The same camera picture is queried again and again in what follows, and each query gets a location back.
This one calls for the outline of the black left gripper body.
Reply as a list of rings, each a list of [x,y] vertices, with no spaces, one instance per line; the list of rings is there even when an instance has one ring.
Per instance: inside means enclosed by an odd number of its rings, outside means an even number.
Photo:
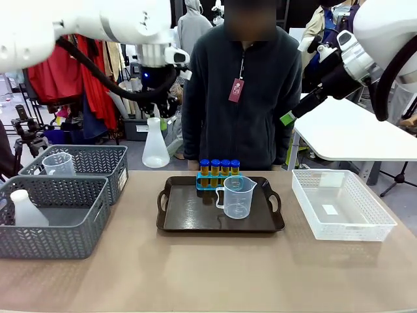
[[[169,90],[177,77],[177,71],[173,65],[164,67],[141,66],[141,93],[150,94],[141,99],[141,103],[150,106],[157,105],[158,108],[168,106]]]

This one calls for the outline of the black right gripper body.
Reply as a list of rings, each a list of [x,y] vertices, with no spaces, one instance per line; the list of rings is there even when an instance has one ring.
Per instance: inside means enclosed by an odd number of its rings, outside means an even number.
[[[322,94],[341,100],[361,87],[361,83],[351,78],[342,64],[321,78]]]

